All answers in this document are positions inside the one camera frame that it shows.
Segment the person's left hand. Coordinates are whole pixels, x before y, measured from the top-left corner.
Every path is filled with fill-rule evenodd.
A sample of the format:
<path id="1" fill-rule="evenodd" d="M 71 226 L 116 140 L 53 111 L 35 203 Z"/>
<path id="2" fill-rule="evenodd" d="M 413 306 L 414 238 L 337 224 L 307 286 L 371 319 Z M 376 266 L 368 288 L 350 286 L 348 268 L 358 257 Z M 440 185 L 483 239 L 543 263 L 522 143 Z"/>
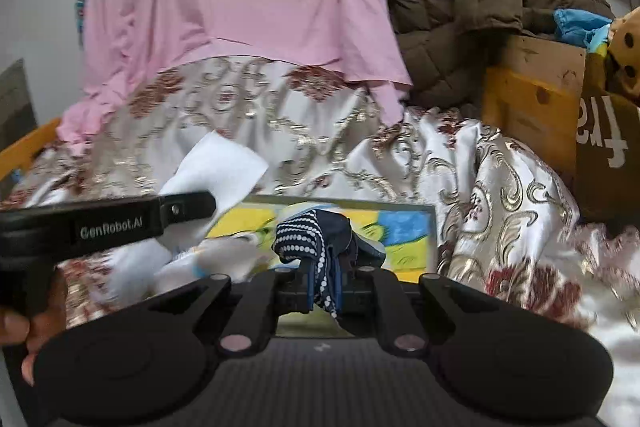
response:
<path id="1" fill-rule="evenodd" d="M 48 307 L 31 319 L 15 311 L 1 309 L 1 346 L 25 343 L 27 355 L 22 363 L 22 375 L 27 384 L 35 384 L 34 364 L 39 350 L 55 335 L 66 329 L 67 284 L 61 270 L 54 272 L 49 291 Z"/>

